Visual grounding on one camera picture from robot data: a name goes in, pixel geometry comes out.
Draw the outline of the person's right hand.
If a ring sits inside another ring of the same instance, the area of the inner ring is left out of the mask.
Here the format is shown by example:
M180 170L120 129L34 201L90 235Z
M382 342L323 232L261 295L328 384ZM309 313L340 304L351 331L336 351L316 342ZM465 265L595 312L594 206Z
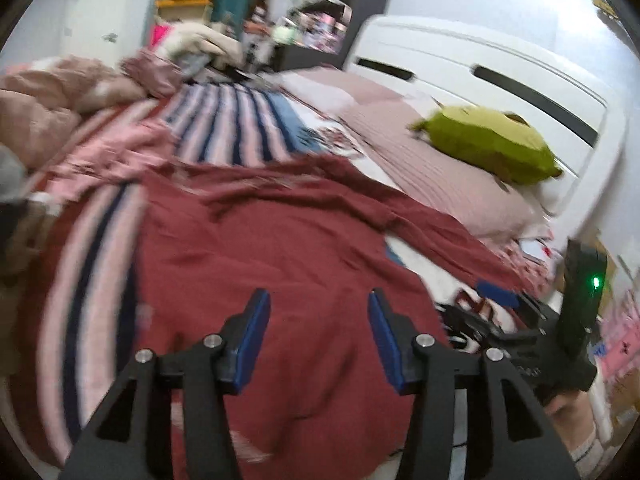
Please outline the person's right hand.
M591 403L585 391L558 394L544 407L544 412L570 452L575 452L596 433Z

